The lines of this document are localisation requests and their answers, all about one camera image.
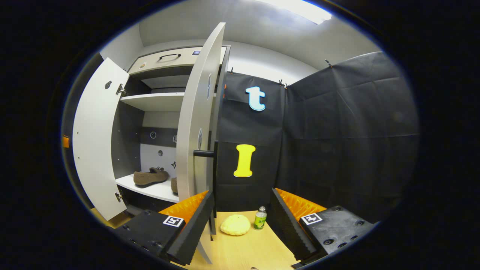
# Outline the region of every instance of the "gray wall panel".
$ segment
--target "gray wall panel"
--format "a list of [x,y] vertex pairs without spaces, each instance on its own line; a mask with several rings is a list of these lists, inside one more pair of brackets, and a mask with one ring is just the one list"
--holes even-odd
[[119,102],[112,129],[112,164],[115,179],[139,172],[140,131],[144,111]]
[[[155,132],[156,137],[152,139],[150,133]],[[173,136],[177,135],[176,128],[142,127],[140,143],[156,146],[177,147]]]

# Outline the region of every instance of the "black foam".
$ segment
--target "black foam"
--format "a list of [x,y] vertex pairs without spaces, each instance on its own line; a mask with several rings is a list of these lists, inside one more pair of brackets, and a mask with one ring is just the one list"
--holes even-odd
[[180,235],[175,239],[167,250],[168,258],[178,264],[190,264],[197,248],[198,241],[202,236],[205,225],[213,211],[214,197],[210,190],[205,195],[192,218],[185,226]]
[[324,252],[322,249],[315,248],[277,190],[272,188],[272,193],[272,196],[270,196],[271,208],[267,212],[268,223],[275,223],[274,226],[270,227],[276,234],[282,235],[282,237],[279,237],[280,240],[293,253],[295,259],[302,260],[312,254]]

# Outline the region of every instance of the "shelf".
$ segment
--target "shelf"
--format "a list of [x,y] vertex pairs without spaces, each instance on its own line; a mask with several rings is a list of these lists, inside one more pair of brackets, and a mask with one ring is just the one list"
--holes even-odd
[[136,95],[120,98],[120,101],[143,111],[180,111],[184,94],[179,92]]
[[178,196],[173,195],[170,177],[165,182],[152,184],[147,187],[138,187],[137,185],[135,185],[135,183],[133,182],[133,174],[121,177],[115,180],[115,182],[119,186],[130,189],[145,196],[150,196],[152,198],[174,203],[179,202]]

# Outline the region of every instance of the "black door handle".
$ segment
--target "black door handle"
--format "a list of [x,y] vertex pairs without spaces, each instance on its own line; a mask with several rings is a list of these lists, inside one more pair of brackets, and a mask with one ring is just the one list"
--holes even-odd
[[164,56],[160,56],[160,58],[159,58],[158,60],[160,61],[160,60],[162,60],[162,58],[164,58],[165,56],[171,56],[171,55],[177,55],[178,57],[181,56],[181,54],[179,54],[179,53],[167,54],[167,55],[164,55]]

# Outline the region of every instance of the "metal bracket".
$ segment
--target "metal bracket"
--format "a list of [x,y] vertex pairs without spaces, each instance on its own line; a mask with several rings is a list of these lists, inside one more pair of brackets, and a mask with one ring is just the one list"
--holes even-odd
[[124,97],[127,95],[127,90],[126,89],[123,89],[123,85],[120,84],[119,85],[119,88],[117,89],[117,92],[116,94],[118,95],[119,93],[121,93],[121,97]]
[[118,194],[118,192],[115,192],[115,197],[117,197],[117,200],[120,202],[120,199],[123,198],[122,195]]

